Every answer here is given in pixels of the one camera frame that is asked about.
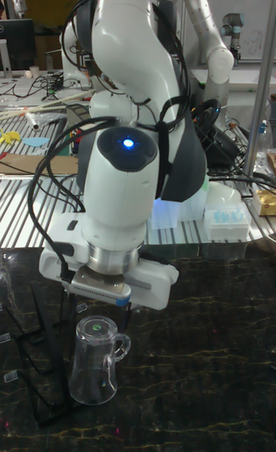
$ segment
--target mug handle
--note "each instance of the mug handle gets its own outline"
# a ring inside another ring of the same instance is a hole
[[[131,340],[127,335],[118,333],[116,336],[117,341],[122,341],[122,345],[115,351],[115,362],[123,360],[123,358],[128,354],[131,346]]]

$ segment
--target black table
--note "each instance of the black table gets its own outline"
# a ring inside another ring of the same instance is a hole
[[[133,314],[126,331],[132,348],[117,364],[119,388],[109,403],[38,429],[24,382],[3,382],[20,366],[17,345],[0,345],[0,451],[274,451],[276,244],[250,242],[243,259],[228,249],[209,245],[191,258],[187,252],[177,260],[181,275],[167,309]],[[58,318],[61,287],[39,275],[40,252],[0,253],[0,302],[25,329],[38,324],[31,280],[44,289],[53,321]],[[117,324],[122,318],[121,309],[94,301],[78,318],[89,314]],[[0,334],[7,331],[18,334],[0,312]],[[47,365],[43,356],[36,363]],[[47,395],[46,384],[40,389]]]

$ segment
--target computer monitor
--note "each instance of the computer monitor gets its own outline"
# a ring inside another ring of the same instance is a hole
[[[0,20],[0,39],[7,40],[12,70],[28,70],[36,58],[34,23],[31,19]]]

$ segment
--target yellow object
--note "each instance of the yellow object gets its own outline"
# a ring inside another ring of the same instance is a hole
[[[9,135],[12,140],[21,140],[20,135],[17,131],[8,131],[6,135]]]
[[[3,142],[6,142],[7,144],[11,144],[12,140],[20,140],[20,135],[17,131],[7,131],[7,133],[4,133],[3,129],[0,128],[1,131],[1,138],[0,138],[0,144]]]
[[[276,190],[269,191],[257,190],[254,192],[252,205],[258,215],[276,215]]]

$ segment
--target blue led light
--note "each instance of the blue led light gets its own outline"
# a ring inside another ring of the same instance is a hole
[[[126,138],[126,139],[123,141],[123,145],[124,145],[126,148],[132,148],[133,145],[134,145],[134,142],[133,142],[133,140],[131,140],[130,138]]]

